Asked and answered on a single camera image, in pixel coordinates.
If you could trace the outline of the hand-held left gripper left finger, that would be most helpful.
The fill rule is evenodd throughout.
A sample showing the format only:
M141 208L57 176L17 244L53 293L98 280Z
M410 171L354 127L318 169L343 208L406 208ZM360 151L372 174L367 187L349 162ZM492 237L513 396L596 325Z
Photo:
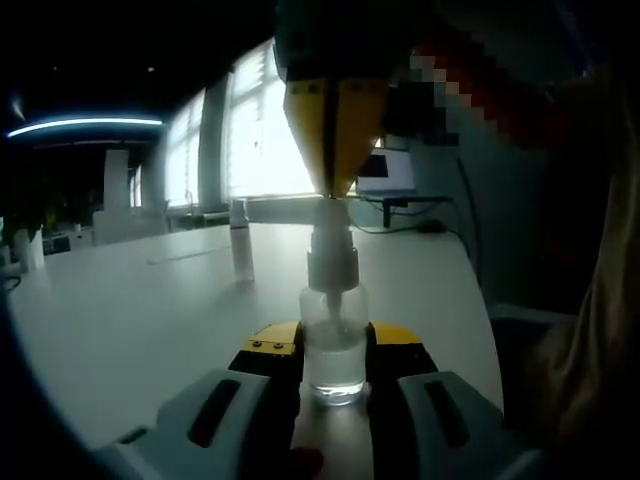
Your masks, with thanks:
M300 411L304 345L296 322L268 325L227 368L166 401L152 427L100 448L114 479L265 479L279 474Z

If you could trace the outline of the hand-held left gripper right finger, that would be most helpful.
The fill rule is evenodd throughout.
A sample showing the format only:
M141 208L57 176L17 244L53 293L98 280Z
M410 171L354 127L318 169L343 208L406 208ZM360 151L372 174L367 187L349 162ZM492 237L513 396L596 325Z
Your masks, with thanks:
M507 428L502 411L437 369L405 327L366 328L367 414L377 479L545 479L549 455Z

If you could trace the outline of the person's left hand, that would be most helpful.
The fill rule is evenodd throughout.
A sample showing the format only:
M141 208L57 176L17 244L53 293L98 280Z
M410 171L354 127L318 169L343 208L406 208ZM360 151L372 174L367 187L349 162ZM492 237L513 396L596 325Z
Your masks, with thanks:
M316 448L296 447L289 452L289 478L314 479L324 465L323 453Z

